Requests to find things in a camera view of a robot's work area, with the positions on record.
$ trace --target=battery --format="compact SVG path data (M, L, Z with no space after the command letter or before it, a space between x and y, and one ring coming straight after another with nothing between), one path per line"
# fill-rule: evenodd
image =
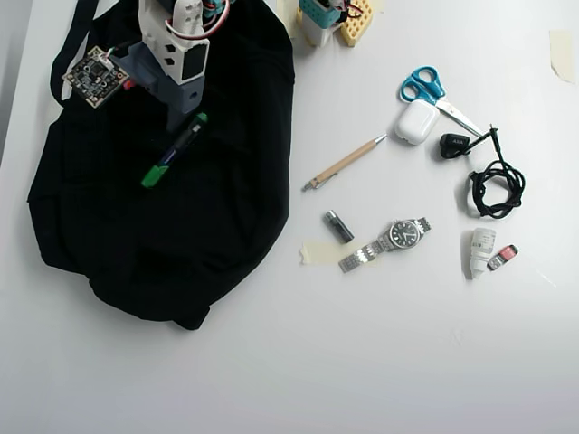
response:
M340 242L347 244L354 239L354 234L347 228L344 222L342 222L342 219L337 216L334 210L326 212L324 218Z
M494 256L487 264L487 267L489 267L491 271L494 271L498 267L502 267L511 259L515 258L517 253L518 249L511 244L510 246L507 246L501 250L498 255Z

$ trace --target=wristwatch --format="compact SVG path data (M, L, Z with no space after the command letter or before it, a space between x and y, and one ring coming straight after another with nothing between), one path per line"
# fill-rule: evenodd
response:
M362 264L370 262L385 251L408 250L418 244L424 234L431 229L426 219L394 220L390 229L377 240L366 244L362 249L352 253L339 262L339 266L347 273Z

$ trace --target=watch face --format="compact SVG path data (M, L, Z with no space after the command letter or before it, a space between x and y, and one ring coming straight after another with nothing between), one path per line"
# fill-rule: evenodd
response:
M412 222L397 222L390 229L390 240L400 249L410 249L419 239L418 228Z

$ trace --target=blue scissors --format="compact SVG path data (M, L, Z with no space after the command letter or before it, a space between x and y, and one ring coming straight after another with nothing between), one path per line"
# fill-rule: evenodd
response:
M426 71L430 74L431 80L425 80L420 73ZM408 95L406 90L410 88L414 95ZM413 102L415 99L422 99L435 107L438 107L444 113L449 115L455 122L461 125L476 137L482 137L483 132L470 119L464 116L456 107L446 99L446 91L442 87L438 78L438 71L432 66L421 66L408 77L400 88L400 98L405 101Z

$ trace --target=white bottle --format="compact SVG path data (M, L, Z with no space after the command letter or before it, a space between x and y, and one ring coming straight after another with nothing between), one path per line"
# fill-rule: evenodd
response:
M492 229L477 228L472 235L470 271L472 278L479 278L487 269L497 233Z

